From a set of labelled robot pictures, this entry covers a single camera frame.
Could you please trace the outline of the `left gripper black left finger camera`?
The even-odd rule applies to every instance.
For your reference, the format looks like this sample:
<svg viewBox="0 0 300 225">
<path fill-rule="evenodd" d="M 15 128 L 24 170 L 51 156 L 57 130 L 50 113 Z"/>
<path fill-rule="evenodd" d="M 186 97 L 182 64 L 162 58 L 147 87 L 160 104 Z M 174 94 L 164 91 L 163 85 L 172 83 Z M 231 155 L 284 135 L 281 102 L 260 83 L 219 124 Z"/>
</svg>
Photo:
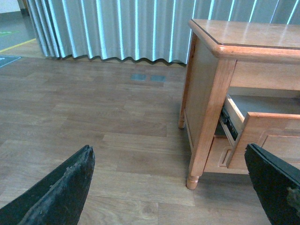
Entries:
<svg viewBox="0 0 300 225">
<path fill-rule="evenodd" d="M 85 145 L 42 180 L 0 209 L 2 225 L 76 225 L 95 166 Z"/>
</svg>

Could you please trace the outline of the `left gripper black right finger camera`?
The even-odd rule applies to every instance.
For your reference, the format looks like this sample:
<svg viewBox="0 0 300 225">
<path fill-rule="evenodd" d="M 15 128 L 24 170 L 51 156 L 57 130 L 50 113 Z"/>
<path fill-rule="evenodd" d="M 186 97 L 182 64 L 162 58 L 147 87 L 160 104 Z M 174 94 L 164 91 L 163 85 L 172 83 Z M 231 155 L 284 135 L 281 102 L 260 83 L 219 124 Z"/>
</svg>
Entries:
<svg viewBox="0 0 300 225">
<path fill-rule="evenodd" d="M 273 225 L 300 223 L 300 170 L 255 143 L 245 161 L 254 190 Z"/>
</svg>

